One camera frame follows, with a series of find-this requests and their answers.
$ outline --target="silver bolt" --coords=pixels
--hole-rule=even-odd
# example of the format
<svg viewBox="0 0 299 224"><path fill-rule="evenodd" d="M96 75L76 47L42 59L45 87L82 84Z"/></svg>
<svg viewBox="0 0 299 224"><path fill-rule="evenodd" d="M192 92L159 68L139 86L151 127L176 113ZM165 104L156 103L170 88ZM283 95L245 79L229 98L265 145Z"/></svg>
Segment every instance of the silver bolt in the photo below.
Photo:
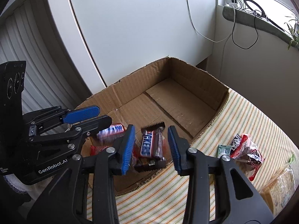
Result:
<svg viewBox="0 0 299 224"><path fill-rule="evenodd" d="M223 156L222 156L222 160L223 160L223 161L230 161L231 158L229 157L229 155L223 155Z"/></svg>
<svg viewBox="0 0 299 224"><path fill-rule="evenodd" d="M68 145L68 149L74 149L75 148L75 144L71 143Z"/></svg>
<svg viewBox="0 0 299 224"><path fill-rule="evenodd" d="M72 156L72 159L75 161L80 160L80 158L81 158L81 155L79 155L79 154L75 154Z"/></svg>
<svg viewBox="0 0 299 224"><path fill-rule="evenodd" d="M197 149L194 148L194 147L189 147L189 148L188 148L188 152L190 152L190 153L196 153L196 152L197 152Z"/></svg>
<svg viewBox="0 0 299 224"><path fill-rule="evenodd" d="M114 147L108 147L106 149L106 152L108 152L108 153L114 153L115 152L115 148Z"/></svg>

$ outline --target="black camera module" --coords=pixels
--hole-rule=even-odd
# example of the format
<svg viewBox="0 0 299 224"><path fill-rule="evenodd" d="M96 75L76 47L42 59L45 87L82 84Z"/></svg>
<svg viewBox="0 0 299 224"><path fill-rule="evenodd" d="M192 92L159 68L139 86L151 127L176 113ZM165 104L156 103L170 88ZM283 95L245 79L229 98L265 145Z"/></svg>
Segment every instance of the black camera module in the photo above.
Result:
<svg viewBox="0 0 299 224"><path fill-rule="evenodd" d="M13 81L10 78L8 83L7 83L7 97L8 97L8 99L11 98L12 93L13 93Z"/></svg>
<svg viewBox="0 0 299 224"><path fill-rule="evenodd" d="M20 73L17 73L15 77L15 93L17 93L19 87L20 87Z"/></svg>
<svg viewBox="0 0 299 224"><path fill-rule="evenodd" d="M22 75L21 75L21 86L24 85L24 78L25 78L25 74L23 72Z"/></svg>

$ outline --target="black ring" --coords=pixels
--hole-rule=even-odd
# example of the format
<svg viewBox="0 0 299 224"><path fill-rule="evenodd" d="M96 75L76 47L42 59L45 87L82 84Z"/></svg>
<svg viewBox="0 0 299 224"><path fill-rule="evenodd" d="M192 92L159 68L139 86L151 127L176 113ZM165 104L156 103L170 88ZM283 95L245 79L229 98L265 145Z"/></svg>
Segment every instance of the black ring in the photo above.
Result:
<svg viewBox="0 0 299 224"><path fill-rule="evenodd" d="M248 4L247 2L252 2L253 4L255 4L260 10L261 10L261 15L258 14L259 17L262 18L267 18L265 11L261 8L261 6L259 4L257 4L254 0L244 0L244 3L246 4L246 6L248 6L249 9L252 10L252 12L254 12L255 10L253 10Z"/></svg>

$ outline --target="table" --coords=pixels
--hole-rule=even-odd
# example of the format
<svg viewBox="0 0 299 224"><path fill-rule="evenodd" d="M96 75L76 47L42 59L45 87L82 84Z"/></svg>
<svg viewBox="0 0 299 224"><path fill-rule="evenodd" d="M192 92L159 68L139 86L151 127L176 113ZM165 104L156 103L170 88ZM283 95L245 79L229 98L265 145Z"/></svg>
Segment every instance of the table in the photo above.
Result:
<svg viewBox="0 0 299 224"><path fill-rule="evenodd" d="M234 90L223 110L192 147L206 155L216 156L217 146L231 144L236 133L251 134L265 159L252 182L259 191L271 176L289 159L296 187L299 183L299 149L264 113ZM173 164L139 189L116 197L119 221L129 223L182 223L187 200L189 177L180 177ZM92 219L92 189L88 190L87 219ZM215 219L214 185L210 185L210 220Z"/></svg>

